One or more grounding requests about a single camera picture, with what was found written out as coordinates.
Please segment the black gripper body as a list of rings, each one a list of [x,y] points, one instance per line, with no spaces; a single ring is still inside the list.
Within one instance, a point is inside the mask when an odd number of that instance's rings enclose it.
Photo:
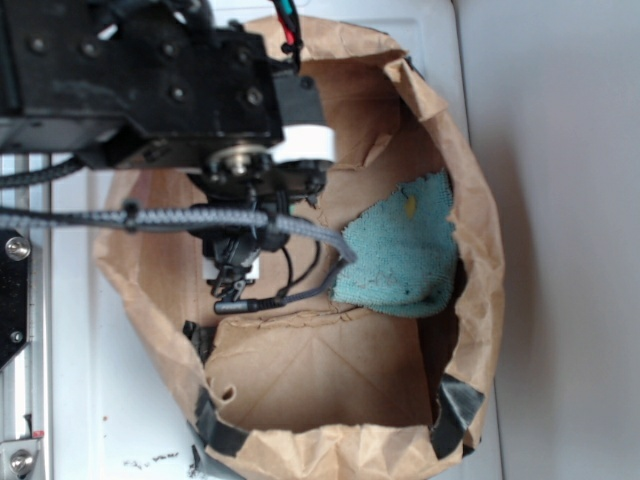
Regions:
[[[274,80],[283,140],[271,147],[239,146],[215,155],[199,187],[211,207],[288,215],[300,201],[315,204],[336,161],[335,133],[325,120],[316,81],[281,73]],[[207,277],[218,315],[253,313],[290,303],[291,290],[318,265],[315,255],[300,275],[287,249],[289,235],[273,227],[223,227],[201,234],[204,257],[215,272]],[[281,252],[287,265],[285,284],[266,299],[243,299],[253,283],[262,252]]]

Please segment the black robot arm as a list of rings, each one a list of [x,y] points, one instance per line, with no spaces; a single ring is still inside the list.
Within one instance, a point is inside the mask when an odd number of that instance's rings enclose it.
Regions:
[[[2,177],[5,189],[81,169],[184,172],[205,195],[187,209],[40,214],[3,209],[1,224],[86,225],[130,232],[186,231],[216,271],[218,314],[253,313],[307,298],[290,274],[266,299],[243,291],[258,256],[294,235],[338,238],[291,214],[314,203],[335,160],[315,81],[300,72],[301,22],[274,5],[283,58],[260,35],[214,24],[206,1],[5,1],[1,5],[1,150],[63,154]]]

